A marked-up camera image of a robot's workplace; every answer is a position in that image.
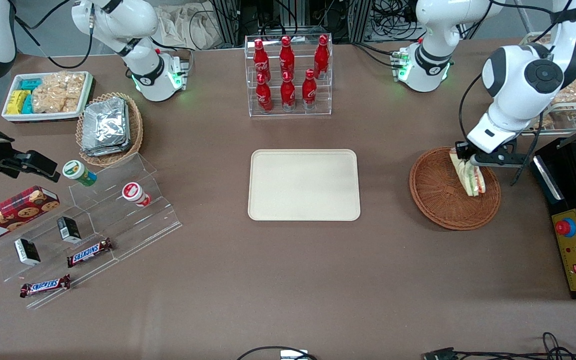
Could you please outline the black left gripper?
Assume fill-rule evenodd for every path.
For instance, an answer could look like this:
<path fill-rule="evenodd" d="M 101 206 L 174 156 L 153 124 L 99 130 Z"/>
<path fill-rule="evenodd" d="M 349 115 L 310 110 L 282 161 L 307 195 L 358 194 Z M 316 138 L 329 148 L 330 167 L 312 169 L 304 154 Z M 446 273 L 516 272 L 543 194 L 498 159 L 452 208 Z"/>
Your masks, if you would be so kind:
<path fill-rule="evenodd" d="M 455 142 L 455 154 L 461 161 L 468 161 L 478 167 L 509 167 L 523 166 L 528 156 L 525 153 L 507 152 L 505 150 L 492 153 L 475 153 L 471 155 L 470 144 L 467 141 Z"/>

